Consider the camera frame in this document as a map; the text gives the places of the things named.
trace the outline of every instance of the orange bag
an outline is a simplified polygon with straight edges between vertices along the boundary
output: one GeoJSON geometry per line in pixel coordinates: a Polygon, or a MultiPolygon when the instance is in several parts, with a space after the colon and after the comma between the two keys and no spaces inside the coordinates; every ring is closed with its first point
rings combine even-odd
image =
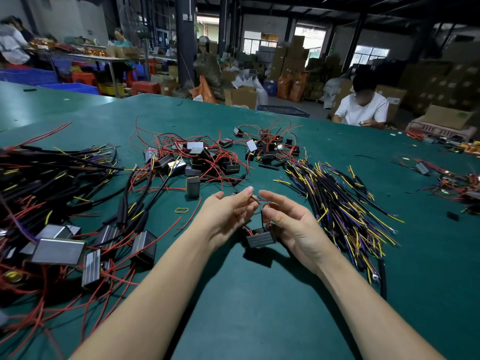
{"type": "Polygon", "coordinates": [[[290,88],[292,85],[292,76],[288,74],[282,74],[278,79],[278,86],[276,90],[276,96],[282,100],[288,100],[290,95],[290,88]]]}
{"type": "Polygon", "coordinates": [[[203,102],[210,102],[211,104],[217,103],[217,99],[213,96],[212,90],[210,89],[205,76],[200,76],[200,85],[192,88],[190,93],[193,98],[201,95],[203,102]]]}
{"type": "Polygon", "coordinates": [[[293,86],[290,91],[289,100],[292,102],[300,102],[307,86],[308,73],[300,72],[295,76],[293,86]]]}

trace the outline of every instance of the ceiling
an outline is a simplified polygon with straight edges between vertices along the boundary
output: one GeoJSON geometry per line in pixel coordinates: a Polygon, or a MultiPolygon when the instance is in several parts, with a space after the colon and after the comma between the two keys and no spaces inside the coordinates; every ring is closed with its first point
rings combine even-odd
{"type": "MultiPolygon", "coordinates": [[[[310,25],[355,26],[412,34],[427,18],[439,23],[480,26],[480,0],[239,0],[244,14],[271,15],[310,25]]],[[[218,15],[220,0],[197,0],[200,14],[218,15]]]]}

